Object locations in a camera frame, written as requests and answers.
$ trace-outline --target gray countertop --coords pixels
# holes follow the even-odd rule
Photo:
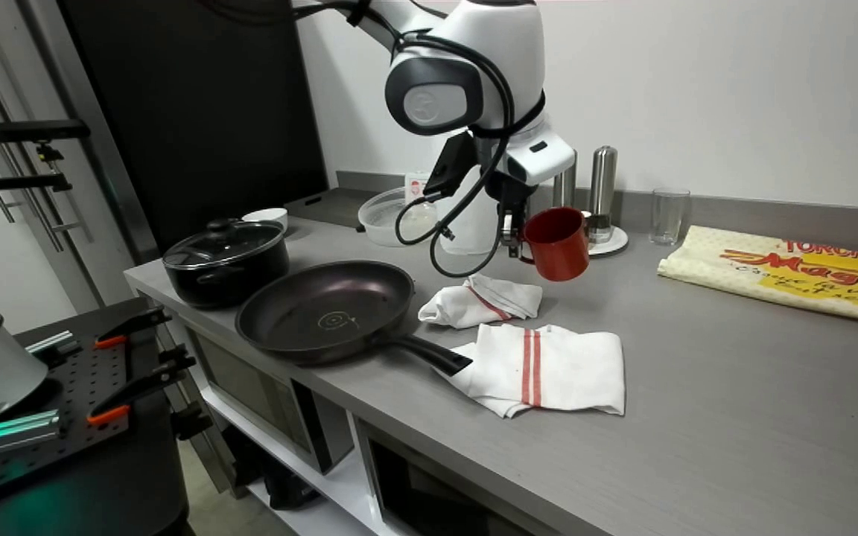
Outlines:
[[[288,257],[293,272],[394,263],[416,281],[416,305],[452,284],[431,275],[422,247],[380,247],[301,217]],[[625,418],[498,420],[406,351],[296,369],[248,350],[233,314],[185,307],[161,263],[130,269],[127,281],[248,363],[313,387],[562,533],[858,533],[858,322],[662,281],[662,257],[663,247],[634,235],[576,284],[544,284],[506,257],[486,269],[544,290],[531,326],[622,338]],[[416,338],[459,347],[473,330],[416,327]]]

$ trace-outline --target dish towel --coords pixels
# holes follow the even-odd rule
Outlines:
[[[473,347],[456,350],[473,363],[450,378],[465,396],[509,420],[526,409],[625,411],[622,350],[616,335],[573,335],[480,326]]]
[[[444,287],[419,307],[422,326],[473,327],[486,322],[537,320],[541,287],[471,275],[462,287]]]

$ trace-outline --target frying pan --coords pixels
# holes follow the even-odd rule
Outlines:
[[[237,314],[237,335],[258,351],[301,368],[398,347],[456,377],[468,359],[406,335],[412,295],[412,278],[394,266],[315,266],[258,290]]]

